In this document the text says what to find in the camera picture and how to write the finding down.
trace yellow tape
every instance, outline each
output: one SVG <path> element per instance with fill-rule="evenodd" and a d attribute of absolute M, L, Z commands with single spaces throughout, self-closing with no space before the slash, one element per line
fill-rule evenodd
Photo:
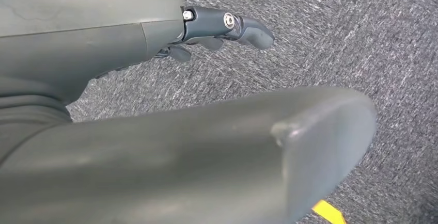
<path fill-rule="evenodd" d="M 341 211 L 335 209 L 335 207 L 324 200 L 319 201 L 312 210 L 331 224 L 347 224 Z"/>

